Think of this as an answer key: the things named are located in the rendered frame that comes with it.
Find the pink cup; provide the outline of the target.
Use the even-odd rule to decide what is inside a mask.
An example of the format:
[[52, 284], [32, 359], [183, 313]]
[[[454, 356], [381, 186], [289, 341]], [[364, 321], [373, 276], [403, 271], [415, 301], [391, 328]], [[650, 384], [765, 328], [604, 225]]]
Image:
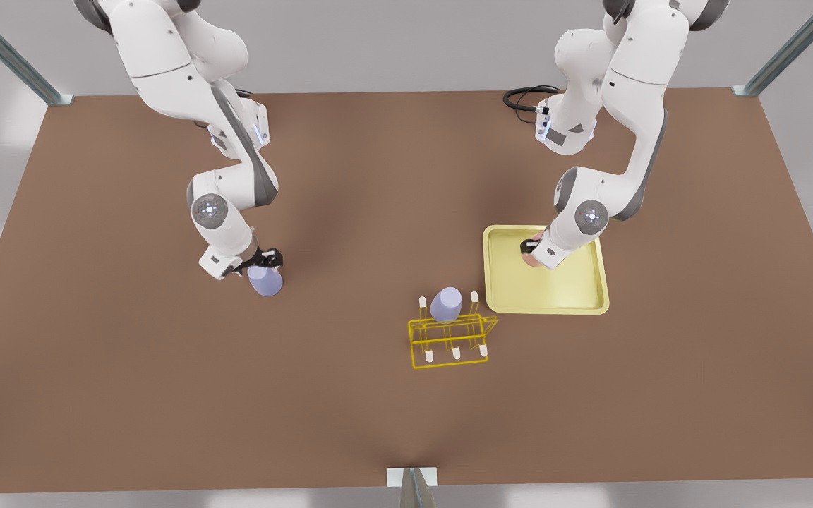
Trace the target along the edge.
[[[543, 231], [536, 232], [536, 234], [533, 235], [532, 238], [534, 238], [535, 240], [540, 240], [541, 241], [542, 235], [544, 235], [545, 233], [546, 233], [546, 231], [544, 231], [544, 229], [543, 229]], [[526, 264], [528, 264], [530, 267], [541, 267], [541, 263], [533, 256], [533, 254], [522, 255], [522, 257], [523, 257], [523, 261]]]

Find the lavender cup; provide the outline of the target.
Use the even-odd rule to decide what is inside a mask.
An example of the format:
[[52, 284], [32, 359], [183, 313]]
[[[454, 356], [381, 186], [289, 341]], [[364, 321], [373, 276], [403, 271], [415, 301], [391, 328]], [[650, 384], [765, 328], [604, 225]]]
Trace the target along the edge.
[[439, 291], [429, 306], [429, 312], [435, 321], [455, 321], [462, 311], [462, 293], [455, 287], [445, 287]]
[[283, 287], [283, 277], [278, 267], [252, 265], [246, 268], [246, 276], [251, 281], [253, 289], [261, 296], [277, 295]]

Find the pale yellow square tray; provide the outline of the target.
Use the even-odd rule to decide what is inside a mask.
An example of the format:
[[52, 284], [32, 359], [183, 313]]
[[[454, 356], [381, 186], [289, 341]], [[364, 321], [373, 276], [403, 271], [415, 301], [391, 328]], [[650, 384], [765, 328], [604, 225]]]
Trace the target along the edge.
[[520, 242], [542, 229], [491, 225], [483, 232], [485, 300], [499, 314], [601, 315], [610, 305], [599, 240], [565, 258], [554, 270], [530, 267]]

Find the silver frame post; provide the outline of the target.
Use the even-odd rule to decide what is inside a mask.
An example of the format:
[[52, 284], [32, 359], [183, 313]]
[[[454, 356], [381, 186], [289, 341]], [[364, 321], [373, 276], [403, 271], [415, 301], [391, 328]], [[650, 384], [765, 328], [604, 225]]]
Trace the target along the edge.
[[23, 58], [0, 33], [0, 62], [48, 106], [68, 106], [74, 101], [71, 94], [62, 94], [42, 74]]
[[731, 87], [737, 97], [758, 97], [813, 43], [813, 14], [747, 83]]
[[387, 488], [399, 488], [399, 508], [438, 508], [431, 488], [438, 486], [436, 467], [386, 469]]

